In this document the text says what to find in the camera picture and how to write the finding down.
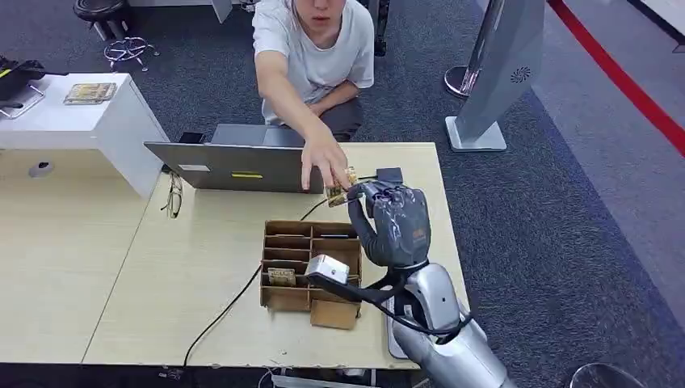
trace floor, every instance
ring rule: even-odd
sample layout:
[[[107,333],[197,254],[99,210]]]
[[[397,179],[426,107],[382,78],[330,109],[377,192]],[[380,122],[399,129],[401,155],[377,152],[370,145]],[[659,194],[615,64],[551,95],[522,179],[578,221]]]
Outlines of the floor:
[[[440,80],[468,60],[482,8],[472,0],[425,4],[391,3],[388,55],[376,59],[376,84],[362,95],[365,126],[354,140],[435,142],[469,300],[511,376],[520,386],[562,386],[579,365],[606,361],[647,386],[684,387],[682,157],[549,9],[544,72],[500,120],[509,149],[454,154],[443,119],[461,102]],[[685,55],[663,52],[673,48],[670,38],[627,3],[569,5],[682,123]],[[248,14],[235,11],[223,25],[201,6],[140,17],[141,35],[162,55],[148,73],[131,71],[172,139],[261,120]],[[62,0],[6,0],[0,36],[8,57],[107,71],[102,42]],[[638,48],[644,55],[636,60]],[[58,371],[76,373],[71,368]],[[38,369],[9,365],[3,371],[18,372],[0,373],[0,386],[27,374],[58,386]],[[255,386],[244,372],[217,373],[234,386]],[[399,386],[389,377],[379,385]]]

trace man's hand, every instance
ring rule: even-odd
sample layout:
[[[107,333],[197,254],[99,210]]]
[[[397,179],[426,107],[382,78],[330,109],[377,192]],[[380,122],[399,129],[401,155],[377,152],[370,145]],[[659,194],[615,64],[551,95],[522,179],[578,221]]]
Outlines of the man's hand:
[[[321,117],[323,112],[326,111],[326,109],[319,103],[311,103],[307,106],[309,107],[309,110],[311,110],[313,114],[317,115],[317,117]]]
[[[309,177],[312,166],[319,168],[323,183],[327,188],[335,186],[335,182],[348,189],[350,180],[347,178],[347,157],[330,129],[317,131],[311,137],[305,139],[305,148],[302,150],[302,188],[309,190]]]

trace red floor stripe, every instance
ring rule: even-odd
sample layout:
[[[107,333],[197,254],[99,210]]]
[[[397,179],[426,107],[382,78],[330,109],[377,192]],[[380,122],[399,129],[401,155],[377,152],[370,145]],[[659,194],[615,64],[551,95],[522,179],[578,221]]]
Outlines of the red floor stripe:
[[[635,81],[614,61],[601,44],[585,29],[580,20],[562,0],[548,0],[549,6],[575,36],[580,45],[595,59],[597,65],[614,84],[630,99],[647,120],[659,129],[670,143],[685,156],[685,129],[678,125],[657,103],[654,102]]]

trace gold package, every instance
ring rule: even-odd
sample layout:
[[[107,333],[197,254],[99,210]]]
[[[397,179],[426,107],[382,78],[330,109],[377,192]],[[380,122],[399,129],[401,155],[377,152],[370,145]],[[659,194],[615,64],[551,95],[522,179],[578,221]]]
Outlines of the gold package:
[[[357,173],[354,167],[345,169],[345,174],[347,174],[347,180],[350,181],[350,184],[357,183]],[[335,182],[334,188],[326,188],[326,199],[328,199],[328,207],[333,208],[347,202],[347,192],[340,186],[339,182]]]

